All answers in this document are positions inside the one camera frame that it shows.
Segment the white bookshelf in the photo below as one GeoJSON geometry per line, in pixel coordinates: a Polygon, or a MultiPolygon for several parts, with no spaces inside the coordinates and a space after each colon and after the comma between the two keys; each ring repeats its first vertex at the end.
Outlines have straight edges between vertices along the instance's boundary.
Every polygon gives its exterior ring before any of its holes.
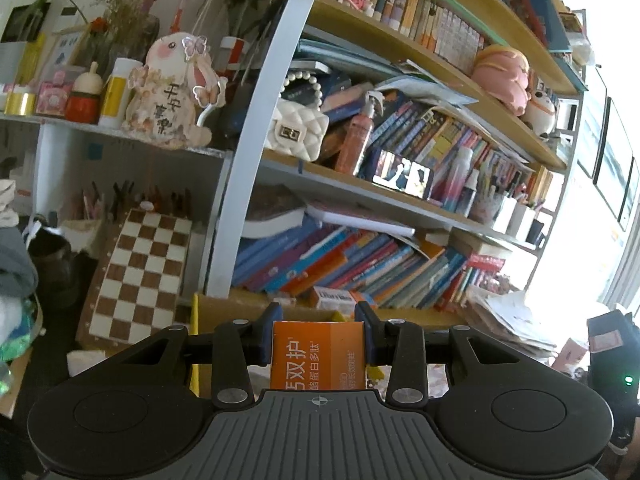
{"type": "Polygon", "coordinates": [[[230,15],[227,0],[1,0],[9,16],[64,4],[80,19],[69,29],[46,21],[37,69],[17,85],[19,98],[37,99],[44,74],[70,68],[91,38],[91,22],[107,22],[106,46],[92,58],[103,75],[117,61],[144,65],[157,39],[174,32],[204,36],[213,68],[228,79],[226,105],[204,120],[204,148],[165,150],[110,122],[74,122],[63,115],[4,110],[3,127],[34,137],[18,155],[17,200],[30,216],[58,223],[92,200],[109,222],[111,206],[127,207],[153,191],[192,191],[201,249],[198,289],[226,298],[242,288],[232,274],[250,205],[284,186],[322,214],[345,208],[359,219],[378,214],[418,230],[465,231],[540,257],[528,238],[546,177],[570,170],[551,146],[482,84],[452,66],[407,26],[391,28],[393,8],[371,18],[337,0],[248,2],[230,15]],[[264,148],[286,75],[308,70],[329,117],[320,155],[304,162],[264,148]],[[334,169],[350,121],[369,90],[383,93],[384,112],[356,176],[334,169]]]}

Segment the wooden chessboard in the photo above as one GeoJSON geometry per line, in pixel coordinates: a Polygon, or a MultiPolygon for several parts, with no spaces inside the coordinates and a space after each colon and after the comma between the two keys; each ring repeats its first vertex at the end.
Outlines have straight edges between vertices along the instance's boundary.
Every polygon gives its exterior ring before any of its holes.
{"type": "Polygon", "coordinates": [[[130,209],[107,239],[82,308],[76,341],[120,350],[174,324],[192,221],[130,209]]]}

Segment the row of leaning books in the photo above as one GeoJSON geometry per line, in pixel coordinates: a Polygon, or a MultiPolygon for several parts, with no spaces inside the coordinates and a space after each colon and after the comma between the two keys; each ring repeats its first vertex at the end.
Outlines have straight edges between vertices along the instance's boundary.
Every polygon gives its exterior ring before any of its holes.
{"type": "Polygon", "coordinates": [[[309,301],[314,286],[370,295],[382,309],[434,307],[468,258],[454,246],[336,226],[300,226],[241,240],[232,286],[309,301]]]}

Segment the pink cylinder container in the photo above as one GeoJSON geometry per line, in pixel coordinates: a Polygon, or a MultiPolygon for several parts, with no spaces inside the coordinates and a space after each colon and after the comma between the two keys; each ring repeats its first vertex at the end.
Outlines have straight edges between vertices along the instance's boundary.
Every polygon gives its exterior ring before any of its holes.
{"type": "Polygon", "coordinates": [[[587,346],[573,338],[568,338],[551,364],[551,368],[559,373],[573,376],[587,354],[587,346]]]}

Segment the bunny ceramic figurine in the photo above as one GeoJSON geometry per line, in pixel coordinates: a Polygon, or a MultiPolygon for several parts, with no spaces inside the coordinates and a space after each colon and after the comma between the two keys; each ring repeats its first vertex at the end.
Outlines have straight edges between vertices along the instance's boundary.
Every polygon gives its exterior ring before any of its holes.
{"type": "Polygon", "coordinates": [[[204,148],[212,140],[204,120],[226,105],[227,84],[213,68],[206,37],[163,36],[129,75],[132,98],[122,131],[165,150],[204,148]]]}

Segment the white quilted handbag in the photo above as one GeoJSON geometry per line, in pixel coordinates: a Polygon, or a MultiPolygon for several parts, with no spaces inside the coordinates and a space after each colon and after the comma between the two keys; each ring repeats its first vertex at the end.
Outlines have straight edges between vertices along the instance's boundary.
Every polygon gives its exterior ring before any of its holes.
{"type": "Polygon", "coordinates": [[[308,70],[289,72],[279,92],[264,148],[304,162],[315,162],[330,123],[329,117],[321,111],[322,103],[323,93],[316,76],[308,70]],[[314,100],[309,105],[282,96],[286,88],[296,81],[306,82],[314,90],[314,100]]]}

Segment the pink spray bottle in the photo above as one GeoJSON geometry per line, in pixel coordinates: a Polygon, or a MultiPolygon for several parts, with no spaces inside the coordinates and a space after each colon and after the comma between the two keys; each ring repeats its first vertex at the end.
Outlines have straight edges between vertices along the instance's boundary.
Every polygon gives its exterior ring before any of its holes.
{"type": "Polygon", "coordinates": [[[362,164],[374,128],[374,116],[384,112],[382,92],[369,90],[360,112],[352,118],[334,169],[341,174],[356,176],[362,164]]]}

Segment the white tissue pack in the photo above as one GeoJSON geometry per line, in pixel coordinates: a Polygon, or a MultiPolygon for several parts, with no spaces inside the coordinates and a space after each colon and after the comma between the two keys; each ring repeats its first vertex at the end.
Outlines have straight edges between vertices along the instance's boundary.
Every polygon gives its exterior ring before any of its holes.
{"type": "Polygon", "coordinates": [[[74,350],[66,354],[67,370],[75,377],[106,359],[104,350],[74,350]]]}

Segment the red dictionary books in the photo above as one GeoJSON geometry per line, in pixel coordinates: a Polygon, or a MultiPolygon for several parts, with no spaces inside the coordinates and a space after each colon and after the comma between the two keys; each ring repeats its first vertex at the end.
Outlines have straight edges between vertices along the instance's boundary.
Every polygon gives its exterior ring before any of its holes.
{"type": "Polygon", "coordinates": [[[472,254],[437,300],[435,308],[443,311],[461,306],[470,286],[480,287],[490,278],[495,278],[505,263],[503,258],[472,254]]]}

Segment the toothpaste box on shelf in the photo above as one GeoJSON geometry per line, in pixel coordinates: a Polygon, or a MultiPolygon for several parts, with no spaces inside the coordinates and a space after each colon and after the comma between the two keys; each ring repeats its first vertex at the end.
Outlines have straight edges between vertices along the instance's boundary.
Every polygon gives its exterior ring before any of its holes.
{"type": "Polygon", "coordinates": [[[358,302],[366,302],[372,309],[378,304],[368,294],[327,287],[314,286],[309,295],[309,304],[317,310],[340,312],[345,318],[355,316],[355,308],[358,302]]]}

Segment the stack of papers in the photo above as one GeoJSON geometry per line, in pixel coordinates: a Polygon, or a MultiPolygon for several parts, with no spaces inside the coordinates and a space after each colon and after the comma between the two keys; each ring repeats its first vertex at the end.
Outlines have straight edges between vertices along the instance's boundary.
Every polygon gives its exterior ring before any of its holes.
{"type": "Polygon", "coordinates": [[[498,295],[489,290],[470,286],[459,315],[466,324],[513,349],[538,361],[550,359],[558,353],[553,338],[546,333],[544,323],[524,304],[525,292],[498,295]]]}

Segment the orange white usmile box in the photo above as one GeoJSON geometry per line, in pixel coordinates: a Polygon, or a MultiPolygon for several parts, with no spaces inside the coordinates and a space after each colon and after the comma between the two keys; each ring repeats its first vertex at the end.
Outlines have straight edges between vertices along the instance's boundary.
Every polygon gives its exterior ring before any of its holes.
{"type": "Polygon", "coordinates": [[[270,388],[341,391],[366,388],[361,322],[273,324],[270,388]]]}

